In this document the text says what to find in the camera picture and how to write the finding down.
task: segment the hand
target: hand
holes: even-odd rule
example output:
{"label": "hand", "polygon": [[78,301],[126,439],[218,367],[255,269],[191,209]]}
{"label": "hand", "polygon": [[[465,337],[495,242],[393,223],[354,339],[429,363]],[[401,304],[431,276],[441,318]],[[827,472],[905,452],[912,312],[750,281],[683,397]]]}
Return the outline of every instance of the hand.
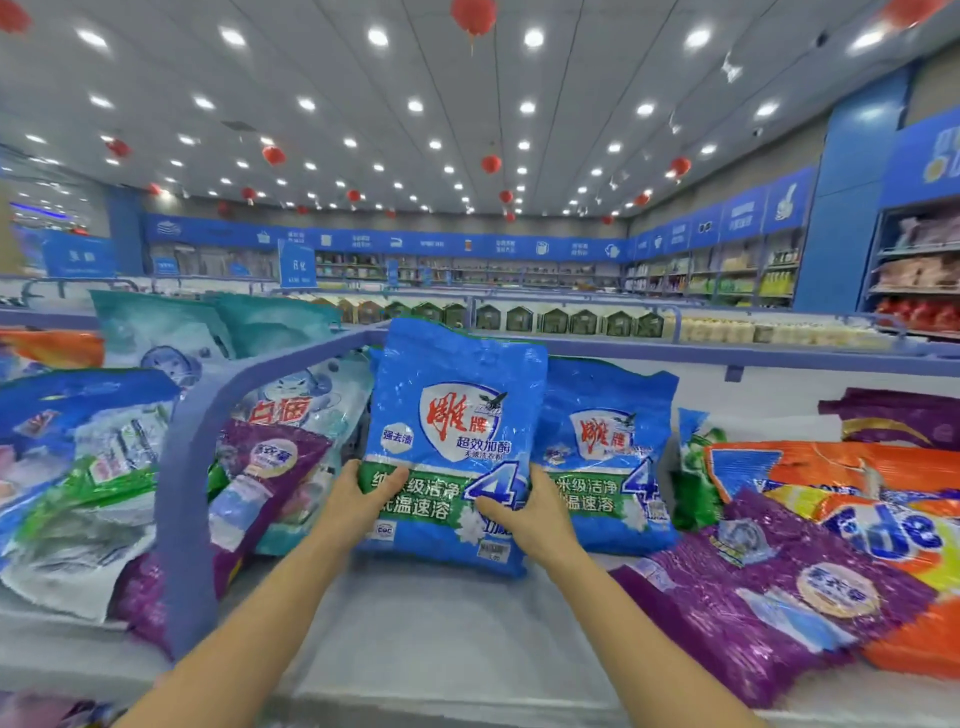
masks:
{"label": "hand", "polygon": [[523,551],[551,571],[584,554],[570,523],[566,501],[557,484],[539,465],[530,466],[530,497],[518,511],[488,497],[479,497],[476,507],[491,521],[514,534]]}
{"label": "hand", "polygon": [[340,471],[313,529],[342,554],[347,554],[370,533],[383,506],[400,492],[410,475],[408,469],[397,468],[380,481],[375,490],[365,494],[357,485],[359,467],[359,460],[350,460]]}

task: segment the display bin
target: display bin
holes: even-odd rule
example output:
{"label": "display bin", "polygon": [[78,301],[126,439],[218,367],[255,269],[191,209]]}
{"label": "display bin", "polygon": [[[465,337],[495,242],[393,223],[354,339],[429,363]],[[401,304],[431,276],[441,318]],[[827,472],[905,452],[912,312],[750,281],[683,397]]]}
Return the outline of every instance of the display bin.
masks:
{"label": "display bin", "polygon": [[[0,312],[0,324],[5,314]],[[34,316],[39,328],[59,324]],[[210,453],[231,408],[279,376],[359,347],[382,346],[388,325],[229,362],[204,375],[179,402],[156,490],[167,637],[177,656],[215,628],[272,564],[251,564],[218,605],[204,485]],[[955,395],[960,387],[960,347],[951,344],[865,353],[612,337],[538,341],[554,355],[602,358],[641,374],[668,370],[680,377],[676,405],[741,417],[813,414],[818,400],[854,385],[941,395]],[[665,493],[670,465],[668,458],[661,462]],[[126,636],[118,625],[95,627],[32,609],[9,593],[0,597],[5,689],[131,701],[169,667],[155,647]],[[664,676],[664,690],[670,690],[671,679]],[[808,674],[776,710],[760,714],[784,727],[940,728],[960,725],[957,688],[855,664]],[[356,556],[330,587],[266,715],[304,725],[352,726],[363,720],[365,726],[391,728],[457,720],[529,728],[628,724],[585,636],[542,570],[505,580],[369,555]]]}

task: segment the laundry detergent bag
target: laundry detergent bag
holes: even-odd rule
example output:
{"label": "laundry detergent bag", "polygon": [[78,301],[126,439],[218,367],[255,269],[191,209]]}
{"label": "laundry detergent bag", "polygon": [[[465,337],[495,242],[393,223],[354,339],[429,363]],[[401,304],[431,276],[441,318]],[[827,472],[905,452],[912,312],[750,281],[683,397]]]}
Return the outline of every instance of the laundry detergent bag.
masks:
{"label": "laundry detergent bag", "polygon": [[523,553],[475,509],[518,509],[529,492],[546,349],[479,339],[417,319],[390,324],[373,389],[360,487],[397,466],[410,477],[360,545],[521,576]]}
{"label": "laundry detergent bag", "polygon": [[587,551],[639,556],[675,543],[657,463],[678,381],[551,357],[532,457],[560,488]]}

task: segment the ceiling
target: ceiling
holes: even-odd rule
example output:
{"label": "ceiling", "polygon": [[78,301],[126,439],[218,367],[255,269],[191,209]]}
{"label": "ceiling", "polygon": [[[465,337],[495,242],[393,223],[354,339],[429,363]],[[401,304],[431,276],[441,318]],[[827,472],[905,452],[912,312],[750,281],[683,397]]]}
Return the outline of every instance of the ceiling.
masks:
{"label": "ceiling", "polygon": [[[689,185],[960,36],[960,3],[922,28],[852,54],[882,2],[500,0],[494,30],[471,52],[449,0],[19,1],[34,27],[0,38],[0,144],[12,160],[8,174],[23,181],[17,190],[43,194],[37,178],[72,170],[101,182],[156,182],[177,194],[212,190],[232,200],[249,185],[265,194],[260,202],[273,204],[344,208],[347,190],[356,188],[366,197],[358,208],[436,212],[471,206],[497,214],[497,195],[510,188],[524,215],[567,209],[626,217],[636,208],[625,204],[643,189],[654,189],[655,200],[677,190],[663,176],[672,158],[693,160]],[[368,40],[373,27],[387,46]],[[227,44],[225,28],[245,45]],[[524,42],[533,28],[544,36],[537,49]],[[706,44],[685,47],[702,29]],[[106,47],[84,42],[78,30],[97,34]],[[816,47],[823,32],[828,40]],[[721,70],[728,52],[743,68],[733,83]],[[93,105],[91,94],[112,108]],[[215,109],[198,108],[198,94]],[[300,97],[314,110],[301,108]],[[411,98],[422,112],[408,110]],[[530,115],[520,112],[527,100],[536,105]],[[757,139],[756,111],[769,101],[779,106]],[[645,102],[655,105],[646,117],[636,112]],[[181,143],[181,134],[197,143]],[[108,164],[101,135],[122,138],[131,156]],[[285,151],[285,164],[264,161],[261,135]],[[429,146],[433,139],[439,150]],[[521,140],[529,150],[518,149]],[[615,154],[608,152],[613,142],[621,145]],[[705,157],[707,144],[716,151]],[[480,159],[491,152],[503,157],[503,169],[487,175]],[[54,159],[60,168],[21,156]],[[238,167],[238,159],[249,167]],[[593,176],[593,169],[602,171]],[[583,186],[587,193],[578,192]]]}

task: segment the blue pillar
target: blue pillar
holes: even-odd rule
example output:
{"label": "blue pillar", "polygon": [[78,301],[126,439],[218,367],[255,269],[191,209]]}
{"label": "blue pillar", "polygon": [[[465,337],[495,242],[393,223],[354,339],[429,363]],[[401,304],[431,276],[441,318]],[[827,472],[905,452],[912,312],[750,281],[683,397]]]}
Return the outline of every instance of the blue pillar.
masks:
{"label": "blue pillar", "polygon": [[143,204],[140,191],[128,187],[104,185],[110,239],[116,250],[117,273],[121,276],[143,276],[143,259],[147,245],[140,225]]}
{"label": "blue pillar", "polygon": [[864,86],[834,107],[807,224],[794,309],[851,313],[870,260],[881,179],[909,97],[912,69]]}

